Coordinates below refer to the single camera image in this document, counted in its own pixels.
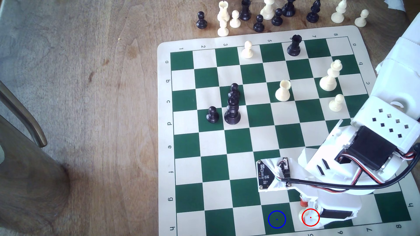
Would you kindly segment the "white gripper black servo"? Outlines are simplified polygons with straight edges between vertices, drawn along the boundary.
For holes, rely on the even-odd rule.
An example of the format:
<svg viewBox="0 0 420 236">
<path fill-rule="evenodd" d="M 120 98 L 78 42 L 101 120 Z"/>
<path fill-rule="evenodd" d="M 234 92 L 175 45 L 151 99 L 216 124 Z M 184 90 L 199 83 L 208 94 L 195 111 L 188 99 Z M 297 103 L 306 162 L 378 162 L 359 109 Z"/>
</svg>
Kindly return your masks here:
<svg viewBox="0 0 420 236">
<path fill-rule="evenodd" d="M 312 219 L 312 228 L 326 228 L 332 222 L 343 222 L 356 218 L 362 208 L 361 195 L 349 193 L 333 194 L 313 187 L 300 188 L 301 207 L 310 208 L 303 213 L 304 219 Z"/>
</svg>

